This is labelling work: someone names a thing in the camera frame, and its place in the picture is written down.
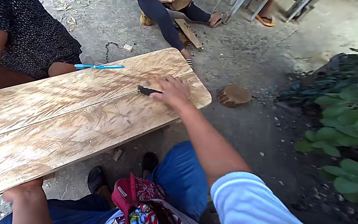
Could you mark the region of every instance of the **human hand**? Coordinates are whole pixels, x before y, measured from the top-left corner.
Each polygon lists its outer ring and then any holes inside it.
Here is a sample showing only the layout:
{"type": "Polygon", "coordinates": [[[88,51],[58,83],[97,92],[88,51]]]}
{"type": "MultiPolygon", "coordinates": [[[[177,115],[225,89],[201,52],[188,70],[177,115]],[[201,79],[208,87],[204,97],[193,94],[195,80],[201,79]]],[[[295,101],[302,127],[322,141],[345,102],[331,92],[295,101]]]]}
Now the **human hand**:
{"type": "Polygon", "coordinates": [[[190,91],[186,80],[174,78],[168,75],[165,79],[155,76],[157,82],[162,86],[162,93],[152,93],[150,98],[165,102],[173,107],[175,110],[182,109],[187,105],[192,105],[190,102],[190,91]]]}
{"type": "Polygon", "coordinates": [[[11,189],[4,191],[2,197],[7,202],[12,202],[16,198],[19,198],[23,195],[30,196],[33,194],[39,194],[40,192],[43,193],[42,183],[43,183],[43,179],[42,177],[40,177],[38,179],[20,184],[18,186],[14,186],[11,189]]]}

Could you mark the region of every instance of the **round wood block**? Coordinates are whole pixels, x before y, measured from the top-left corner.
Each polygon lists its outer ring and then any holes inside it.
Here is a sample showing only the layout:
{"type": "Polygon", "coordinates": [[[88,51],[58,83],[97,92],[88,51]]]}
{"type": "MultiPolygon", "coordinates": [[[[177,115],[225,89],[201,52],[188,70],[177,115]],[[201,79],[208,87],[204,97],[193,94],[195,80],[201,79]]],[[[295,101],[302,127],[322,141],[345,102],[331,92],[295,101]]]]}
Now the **round wood block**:
{"type": "Polygon", "coordinates": [[[225,107],[235,108],[251,100],[251,91],[237,84],[227,84],[219,93],[218,101],[225,107]]]}

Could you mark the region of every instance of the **forearm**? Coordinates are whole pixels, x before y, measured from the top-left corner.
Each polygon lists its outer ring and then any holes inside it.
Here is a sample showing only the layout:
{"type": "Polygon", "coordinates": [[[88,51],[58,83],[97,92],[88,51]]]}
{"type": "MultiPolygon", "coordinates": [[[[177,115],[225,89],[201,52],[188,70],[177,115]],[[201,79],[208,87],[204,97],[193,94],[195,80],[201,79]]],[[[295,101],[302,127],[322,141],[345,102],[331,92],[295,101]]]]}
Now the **forearm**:
{"type": "Polygon", "coordinates": [[[196,107],[187,104],[178,108],[177,112],[186,126],[209,186],[228,173],[252,171],[241,155],[196,107]]]}
{"type": "Polygon", "coordinates": [[[52,224],[47,198],[40,187],[36,191],[23,192],[13,201],[12,224],[52,224]]]}

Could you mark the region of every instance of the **wooden stool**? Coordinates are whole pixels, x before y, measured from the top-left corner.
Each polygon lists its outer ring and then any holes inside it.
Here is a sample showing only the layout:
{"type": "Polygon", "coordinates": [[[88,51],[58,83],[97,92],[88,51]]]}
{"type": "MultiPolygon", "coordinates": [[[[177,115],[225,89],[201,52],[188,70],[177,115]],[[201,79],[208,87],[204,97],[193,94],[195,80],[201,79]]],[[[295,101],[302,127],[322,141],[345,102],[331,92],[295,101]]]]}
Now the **wooden stool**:
{"type": "Polygon", "coordinates": [[[142,14],[140,15],[140,23],[145,26],[151,26],[154,24],[154,21],[148,18],[142,11],[142,14]]]}

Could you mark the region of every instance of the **black legging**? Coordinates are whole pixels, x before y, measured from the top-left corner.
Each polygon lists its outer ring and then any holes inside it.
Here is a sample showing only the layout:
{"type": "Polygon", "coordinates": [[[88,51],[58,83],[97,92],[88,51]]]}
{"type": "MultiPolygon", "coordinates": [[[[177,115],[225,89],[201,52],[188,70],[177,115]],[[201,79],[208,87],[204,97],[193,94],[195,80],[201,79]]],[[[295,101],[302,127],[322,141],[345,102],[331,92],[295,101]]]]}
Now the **black legging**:
{"type": "MultiPolygon", "coordinates": [[[[160,1],[138,0],[138,4],[144,14],[158,24],[162,36],[172,47],[178,50],[185,48],[179,39],[179,33],[172,23],[167,9],[160,1]]],[[[184,13],[193,21],[208,22],[211,18],[211,14],[204,12],[201,8],[194,5],[193,2],[190,3],[190,6],[179,10],[179,12],[184,13]]]]}

